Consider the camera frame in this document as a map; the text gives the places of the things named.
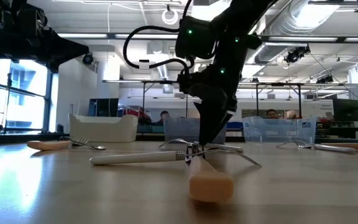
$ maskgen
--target wooden table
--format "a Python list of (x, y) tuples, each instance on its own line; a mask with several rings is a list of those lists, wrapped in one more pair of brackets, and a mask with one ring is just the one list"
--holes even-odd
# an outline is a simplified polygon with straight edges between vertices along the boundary
[(93, 156), (153, 152), (160, 142), (39, 152), (0, 146), (0, 223), (358, 223), (358, 155), (234, 144), (263, 165), (210, 155), (230, 173), (225, 205), (188, 199), (184, 162), (92, 166)]

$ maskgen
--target monitor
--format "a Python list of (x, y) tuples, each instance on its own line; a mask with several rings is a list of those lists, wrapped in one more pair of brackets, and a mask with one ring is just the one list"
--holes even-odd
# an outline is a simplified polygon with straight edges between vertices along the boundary
[(358, 121), (358, 101), (333, 99), (335, 121)]

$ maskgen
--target white plastic container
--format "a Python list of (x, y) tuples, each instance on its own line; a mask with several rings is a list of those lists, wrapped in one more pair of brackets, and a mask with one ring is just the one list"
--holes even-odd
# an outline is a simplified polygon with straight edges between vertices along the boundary
[(137, 117), (121, 118), (69, 115), (70, 137), (89, 138), (90, 142), (133, 142), (136, 140)]
[[(188, 142), (199, 141), (199, 118), (167, 118), (164, 121), (165, 141), (183, 139)], [(216, 136), (212, 143), (223, 144), (226, 140), (226, 127)]]
[(247, 142), (304, 141), (314, 143), (316, 118), (263, 119), (258, 116), (243, 119), (244, 137)]

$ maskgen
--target clear plastic bin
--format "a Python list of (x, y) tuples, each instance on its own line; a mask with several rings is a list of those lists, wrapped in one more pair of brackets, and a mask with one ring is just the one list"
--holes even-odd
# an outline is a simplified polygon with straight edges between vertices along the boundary
[[(188, 142), (199, 141), (200, 119), (168, 118), (164, 121), (165, 141), (183, 139)], [(216, 136), (212, 143), (223, 144), (226, 140), (226, 127)]]
[(258, 116), (243, 119), (244, 137), (248, 142), (304, 141), (314, 143), (316, 118), (263, 119)]

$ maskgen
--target ceiling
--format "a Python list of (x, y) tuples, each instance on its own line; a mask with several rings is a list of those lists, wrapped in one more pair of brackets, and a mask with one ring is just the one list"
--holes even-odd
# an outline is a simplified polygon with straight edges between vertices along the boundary
[[(140, 4), (111, 5), (110, 4), (83, 4), (81, 2), (59, 2), (61, 0), (28, 0), (42, 8), (49, 20), (49, 25), (59, 32), (116, 32), (129, 33), (144, 25), (164, 26), (177, 28), (178, 23), (167, 25), (162, 20), (162, 12), (166, 9), (164, 5), (150, 6)], [(280, 9), (288, 0), (279, 0), (269, 9), (266, 21), (280, 12)], [(183, 10), (186, 0), (181, 5), (171, 6), (172, 9)], [(352, 10), (355, 7), (341, 7), (324, 24), (315, 29), (311, 35), (327, 36), (358, 36), (358, 13)], [(87, 45), (113, 45), (117, 52), (122, 53), (123, 40), (79, 40)], [(147, 55), (147, 40), (132, 40), (129, 45), (129, 59), (137, 61), (144, 59)], [(175, 41), (168, 41), (169, 46), (174, 46)], [(261, 72), (263, 76), (258, 77), (261, 82), (279, 82), (290, 79), (292, 82), (305, 82), (309, 77), (323, 72), (326, 68), (333, 71), (333, 75), (340, 81), (347, 80), (347, 68), (358, 62), (358, 44), (311, 44), (311, 55), (307, 55), (289, 69), (284, 69), (282, 59), (273, 61)], [(100, 60), (106, 58), (106, 52), (96, 53)], [(169, 64), (167, 68), (175, 73), (181, 70), (178, 64)], [(131, 78), (138, 73), (122, 66), (121, 75)]]

